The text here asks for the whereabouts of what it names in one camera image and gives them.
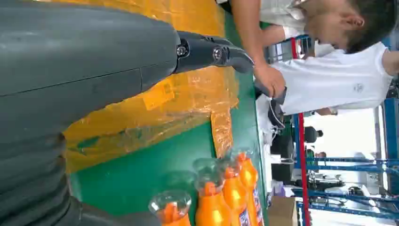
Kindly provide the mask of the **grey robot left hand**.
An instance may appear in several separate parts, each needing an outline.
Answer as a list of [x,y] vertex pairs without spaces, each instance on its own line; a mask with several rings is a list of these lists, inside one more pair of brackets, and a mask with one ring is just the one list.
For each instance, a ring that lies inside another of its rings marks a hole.
[[177,31],[116,9],[0,3],[0,223],[3,226],[158,226],[148,211],[115,216],[71,196],[63,132],[174,73],[252,70],[227,39]]

